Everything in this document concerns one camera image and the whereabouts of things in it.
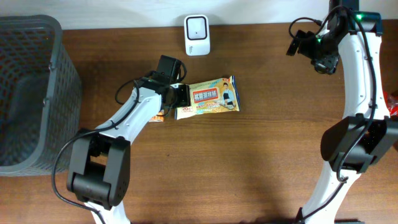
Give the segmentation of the small orange box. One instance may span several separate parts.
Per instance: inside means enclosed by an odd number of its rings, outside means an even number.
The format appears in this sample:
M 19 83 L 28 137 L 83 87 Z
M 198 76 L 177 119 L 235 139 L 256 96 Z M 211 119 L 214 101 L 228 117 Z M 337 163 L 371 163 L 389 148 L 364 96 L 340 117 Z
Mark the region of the small orange box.
M 149 120 L 150 123 L 162 123 L 164 122 L 164 110 L 158 112 L 155 116 L 151 117 Z

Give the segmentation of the cream yellow chip bag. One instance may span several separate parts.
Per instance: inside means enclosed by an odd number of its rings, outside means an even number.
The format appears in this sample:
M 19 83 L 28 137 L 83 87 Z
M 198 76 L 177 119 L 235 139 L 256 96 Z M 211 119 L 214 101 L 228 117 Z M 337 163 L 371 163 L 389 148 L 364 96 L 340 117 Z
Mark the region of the cream yellow chip bag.
M 175 110 L 176 120 L 201 114 L 240 111 L 240 99 L 234 75 L 189 84 L 188 87 L 190 105 L 180 106 Z

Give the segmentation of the red snack bag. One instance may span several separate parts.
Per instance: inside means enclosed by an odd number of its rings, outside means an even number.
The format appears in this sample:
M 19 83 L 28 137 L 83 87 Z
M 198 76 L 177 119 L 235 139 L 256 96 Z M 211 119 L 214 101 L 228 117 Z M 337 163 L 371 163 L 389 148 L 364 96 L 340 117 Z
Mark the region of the red snack bag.
M 390 116 L 397 116 L 397 96 L 393 96 L 386 91 L 383 94 Z

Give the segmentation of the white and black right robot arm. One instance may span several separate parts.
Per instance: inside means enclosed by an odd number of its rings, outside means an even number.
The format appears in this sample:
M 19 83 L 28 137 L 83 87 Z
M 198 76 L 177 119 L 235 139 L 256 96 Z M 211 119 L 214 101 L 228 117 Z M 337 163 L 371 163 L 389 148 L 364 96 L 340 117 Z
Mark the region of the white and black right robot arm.
M 316 32 L 292 34 L 287 55 L 304 55 L 318 73 L 327 75 L 341 63 L 345 108 L 342 120 L 322 136 L 323 168 L 296 223 L 334 223 L 350 187 L 397 141 L 397 119 L 391 116 L 382 91 L 381 15 L 361 11 L 357 1 L 331 0 L 328 14 L 318 25 Z

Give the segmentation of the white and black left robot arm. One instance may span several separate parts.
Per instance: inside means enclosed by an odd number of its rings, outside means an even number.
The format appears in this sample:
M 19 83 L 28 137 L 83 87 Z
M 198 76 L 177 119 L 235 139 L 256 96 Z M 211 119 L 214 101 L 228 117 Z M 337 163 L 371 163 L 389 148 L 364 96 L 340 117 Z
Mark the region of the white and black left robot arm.
M 131 144 L 162 109 L 186 106 L 187 69 L 182 61 L 163 55 L 157 69 L 138 80 L 129 99 L 96 129 L 82 130 L 68 142 L 72 154 L 67 189 L 74 205 L 88 210 L 96 223 L 129 223 L 123 198 L 131 169 Z

